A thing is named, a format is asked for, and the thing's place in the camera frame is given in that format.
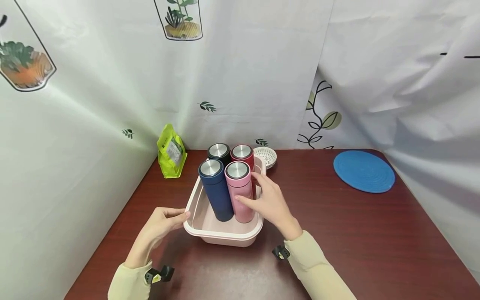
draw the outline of orange flower pot print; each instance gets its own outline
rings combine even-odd
[[[2,6],[2,12],[1,75],[20,92],[43,88],[56,71],[55,64],[17,1],[7,1]]]
[[[54,68],[45,53],[10,41],[0,44],[0,70],[16,89],[36,90],[43,86]]]

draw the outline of left hand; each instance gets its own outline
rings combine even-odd
[[[172,230],[179,229],[188,220],[190,212],[184,208],[157,207],[133,243],[125,266],[135,269],[146,265],[150,251]]]
[[[170,231],[182,228],[183,222],[189,217],[190,212],[186,212],[185,208],[157,207],[140,230],[137,239],[156,248]]]

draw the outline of right hand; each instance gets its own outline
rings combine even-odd
[[[294,240],[302,235],[303,230],[297,219],[288,209],[285,198],[278,184],[266,175],[252,172],[258,184],[262,187],[262,197],[252,200],[243,196],[235,196],[235,199],[259,213],[280,230],[286,240]]]

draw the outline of wooden table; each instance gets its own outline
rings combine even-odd
[[[340,152],[277,151],[277,164],[268,175],[357,298],[480,299],[480,287],[403,181],[397,176],[384,194],[357,191],[333,170]],[[190,151],[181,178],[171,180],[153,163],[67,300],[106,298],[117,266],[153,209],[184,207],[204,159],[205,151]],[[248,248],[210,245],[178,230],[153,253],[157,267],[176,269],[171,282],[153,285],[150,299],[309,299],[288,263],[271,254],[281,243],[268,222]]]

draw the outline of product label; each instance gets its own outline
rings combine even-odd
[[[183,149],[180,145],[177,144],[174,138],[170,141],[167,148],[168,157],[175,163],[175,165],[179,165],[181,161]]]

